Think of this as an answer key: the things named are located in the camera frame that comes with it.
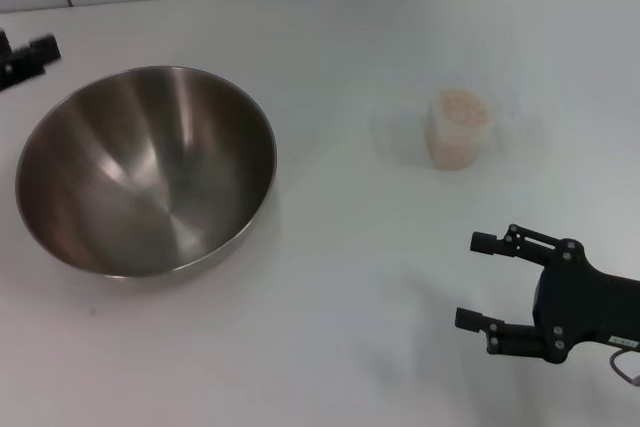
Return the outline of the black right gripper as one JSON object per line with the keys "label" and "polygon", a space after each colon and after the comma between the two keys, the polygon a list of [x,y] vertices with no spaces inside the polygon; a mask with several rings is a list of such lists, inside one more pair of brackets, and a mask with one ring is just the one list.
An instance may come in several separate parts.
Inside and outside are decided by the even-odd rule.
{"label": "black right gripper", "polygon": [[543,357],[544,342],[545,360],[552,364],[564,362],[584,342],[640,352],[640,281],[597,270],[580,242],[511,224],[502,238],[474,232],[470,250],[544,268],[533,308],[538,329],[456,309],[455,326],[484,333],[490,355]]}

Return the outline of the stainless steel mixing bowl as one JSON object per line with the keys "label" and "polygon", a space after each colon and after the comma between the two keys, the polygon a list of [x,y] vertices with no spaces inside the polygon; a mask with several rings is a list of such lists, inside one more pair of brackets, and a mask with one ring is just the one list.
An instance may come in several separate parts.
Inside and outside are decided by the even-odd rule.
{"label": "stainless steel mixing bowl", "polygon": [[245,240],[277,172],[261,107],[212,73],[133,68],[53,107],[21,152],[15,198],[58,261],[116,279],[220,263]]}

